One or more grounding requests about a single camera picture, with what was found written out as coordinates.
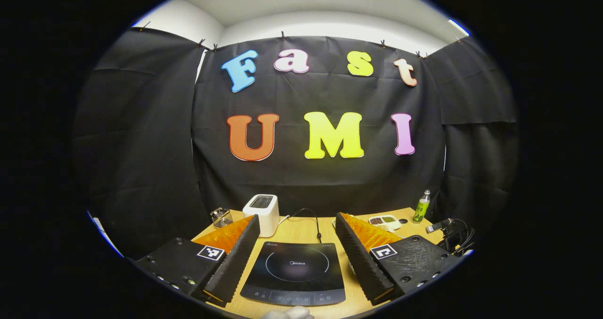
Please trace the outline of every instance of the green bottle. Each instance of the green bottle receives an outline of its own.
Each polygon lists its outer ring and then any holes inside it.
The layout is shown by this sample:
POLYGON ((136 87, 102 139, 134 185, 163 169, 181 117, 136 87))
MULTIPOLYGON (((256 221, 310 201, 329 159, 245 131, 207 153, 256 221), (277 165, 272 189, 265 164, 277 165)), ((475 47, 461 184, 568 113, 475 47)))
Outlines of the green bottle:
POLYGON ((416 205, 416 211, 413 216, 413 222, 420 223, 425 216, 425 212, 427 211, 427 207, 429 206, 429 190, 425 190, 425 194, 419 199, 418 205, 416 205))

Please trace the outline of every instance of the hand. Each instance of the hand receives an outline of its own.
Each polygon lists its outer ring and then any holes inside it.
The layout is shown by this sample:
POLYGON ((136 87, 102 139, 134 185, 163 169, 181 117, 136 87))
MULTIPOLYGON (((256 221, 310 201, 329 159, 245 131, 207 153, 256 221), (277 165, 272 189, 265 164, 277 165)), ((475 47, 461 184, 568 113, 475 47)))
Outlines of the hand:
POLYGON ((314 319, 314 315, 310 315, 310 310, 303 306, 295 306, 285 312, 270 311, 261 319, 314 319))

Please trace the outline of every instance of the wooden table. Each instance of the wooden table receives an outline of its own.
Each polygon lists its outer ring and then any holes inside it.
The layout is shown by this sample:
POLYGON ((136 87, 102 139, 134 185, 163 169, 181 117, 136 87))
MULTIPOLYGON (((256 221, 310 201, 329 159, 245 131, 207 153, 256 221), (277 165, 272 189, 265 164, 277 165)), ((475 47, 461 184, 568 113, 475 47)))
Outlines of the wooden table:
MULTIPOLYGON (((232 210, 232 218, 233 221, 237 221, 243 218, 243 212, 232 210)), ((437 230, 433 233, 427 234, 425 232, 425 227, 431 225, 431 222, 428 220, 423 220, 420 224, 414 224, 412 222, 414 210, 409 208, 393 210, 390 212, 384 213, 374 213, 374 214, 364 214, 357 215, 354 214, 360 220, 367 221, 371 216, 376 215, 385 215, 390 214, 395 216, 398 219, 406 219, 408 222, 406 224, 402 224, 400 229, 396 230, 396 235, 409 237, 412 235, 420 235, 429 241, 437 244, 442 240, 443 233, 441 230, 437 230)), ((335 233, 333 222, 334 217, 330 218, 319 218, 318 226, 320 229, 320 233, 323 235, 323 242, 333 242, 337 249, 338 258, 341 266, 341 274, 343 276, 343 282, 345 287, 345 301, 339 304, 325 305, 325 306, 310 306, 310 314, 314 315, 316 319, 338 319, 345 318, 351 315, 355 315, 358 313, 365 312, 367 310, 373 309, 375 307, 381 306, 389 302, 384 302, 377 306, 372 306, 371 302, 367 300, 364 296, 362 288, 354 276, 353 272, 349 267, 349 260, 347 259, 347 255, 345 255, 345 251, 343 246, 335 233)), ((203 230, 199 235, 194 237, 194 239, 198 237, 202 237, 207 233, 211 233, 215 229, 213 225, 207 227, 203 230)), ((239 280, 239 285, 237 285, 235 295, 233 296, 232 302, 226 305, 226 308, 220 308, 221 310, 226 310, 228 312, 241 315, 243 317, 248 317, 252 319, 259 319, 265 313, 271 310, 277 311, 285 311, 290 306, 281 306, 277 304, 267 304, 262 302, 256 302, 254 300, 243 298, 239 295, 241 293, 241 289, 249 276, 249 273, 252 271, 252 267, 258 258, 260 253, 260 249, 262 248, 264 242, 266 241, 275 241, 275 242, 291 242, 295 244, 314 244, 318 243, 316 238, 316 219, 315 218, 289 218, 282 222, 271 237, 259 237, 256 242, 252 254, 247 261, 247 266, 243 271, 243 275, 241 276, 241 280, 239 280)))

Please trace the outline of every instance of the small wire basket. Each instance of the small wire basket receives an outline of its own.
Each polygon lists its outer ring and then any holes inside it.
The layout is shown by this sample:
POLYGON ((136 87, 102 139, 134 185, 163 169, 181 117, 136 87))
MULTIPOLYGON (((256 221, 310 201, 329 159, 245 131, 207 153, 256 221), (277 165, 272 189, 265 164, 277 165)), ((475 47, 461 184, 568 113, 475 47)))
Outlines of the small wire basket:
POLYGON ((213 226, 217 229, 232 224, 232 214, 229 209, 218 207, 211 213, 213 226))

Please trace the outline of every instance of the white ceiling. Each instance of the white ceiling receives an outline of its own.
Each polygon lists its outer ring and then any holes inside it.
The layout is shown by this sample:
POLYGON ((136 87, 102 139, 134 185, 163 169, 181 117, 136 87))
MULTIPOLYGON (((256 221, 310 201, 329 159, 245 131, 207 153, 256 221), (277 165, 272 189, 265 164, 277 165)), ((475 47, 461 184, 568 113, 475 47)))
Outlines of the white ceiling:
POLYGON ((449 17, 423 0, 185 0, 225 27, 253 18, 300 10, 337 10, 378 16, 415 27, 445 42, 464 35, 449 17))

